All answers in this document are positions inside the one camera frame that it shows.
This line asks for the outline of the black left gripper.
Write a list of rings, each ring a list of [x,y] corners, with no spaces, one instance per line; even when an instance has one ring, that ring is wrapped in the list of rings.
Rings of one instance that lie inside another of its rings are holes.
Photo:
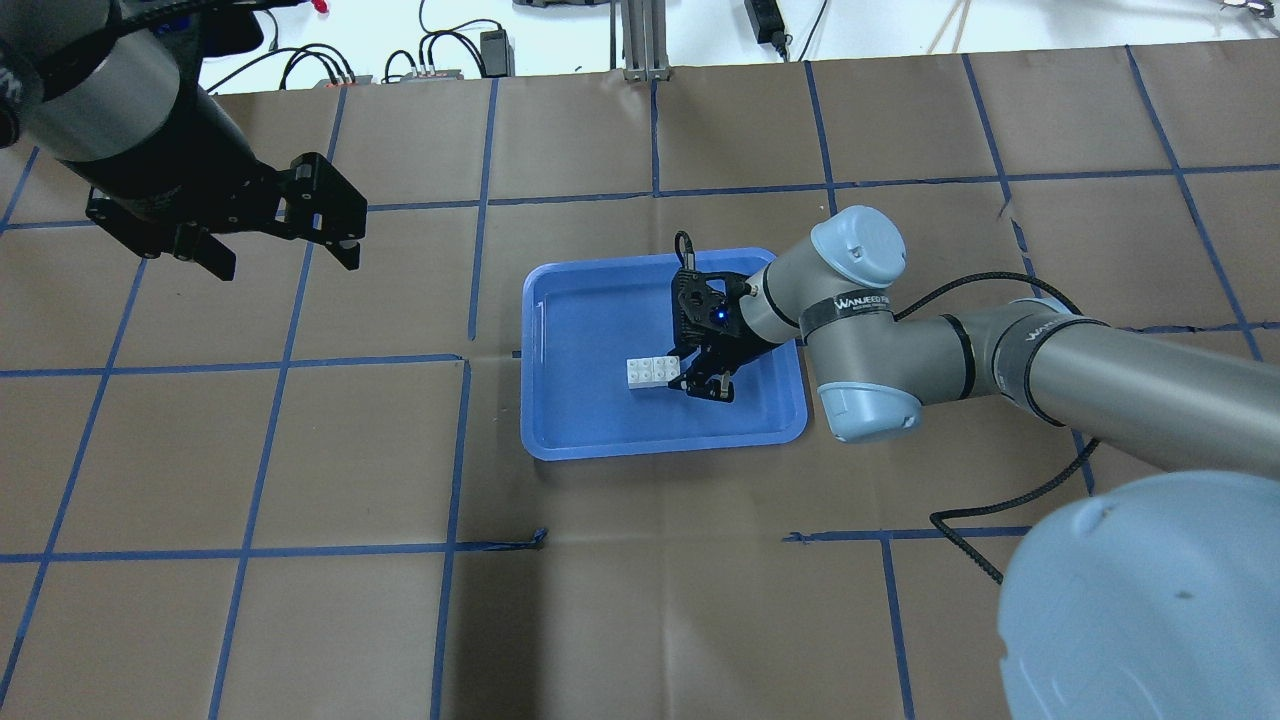
[[[346,270],[361,265],[369,201],[324,155],[303,152],[288,168],[259,164],[215,211],[215,231],[260,232],[324,245]],[[219,281],[236,277],[236,254],[209,232],[180,232],[180,260]]]

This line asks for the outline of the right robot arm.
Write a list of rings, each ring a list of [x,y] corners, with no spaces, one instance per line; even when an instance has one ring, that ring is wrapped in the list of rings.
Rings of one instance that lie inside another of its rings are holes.
[[[899,228],[844,209],[750,275],[673,240],[672,388],[717,402],[741,366],[803,345],[831,434],[914,432],[925,407],[1001,397],[1088,437],[1016,498],[931,515],[998,584],[1014,719],[1277,716],[1277,369],[1087,316],[1041,290],[978,311],[895,311]]]

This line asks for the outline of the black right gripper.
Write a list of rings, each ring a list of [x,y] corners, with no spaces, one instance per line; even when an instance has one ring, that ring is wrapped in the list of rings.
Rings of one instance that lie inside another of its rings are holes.
[[[701,398],[721,404],[735,400],[733,373],[780,347],[780,343],[763,340],[750,329],[733,336],[699,325],[685,331],[685,343],[695,350],[668,351],[677,365],[668,379],[668,388],[700,393]]]

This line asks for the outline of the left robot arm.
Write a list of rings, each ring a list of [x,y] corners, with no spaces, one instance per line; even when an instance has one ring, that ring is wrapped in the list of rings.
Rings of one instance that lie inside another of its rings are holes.
[[[3,146],[31,137],[90,184],[86,215],[142,259],[220,281],[223,234],[259,232],[361,261],[369,204],[319,152],[260,160],[200,86],[205,58],[261,44],[265,1],[5,1]]]

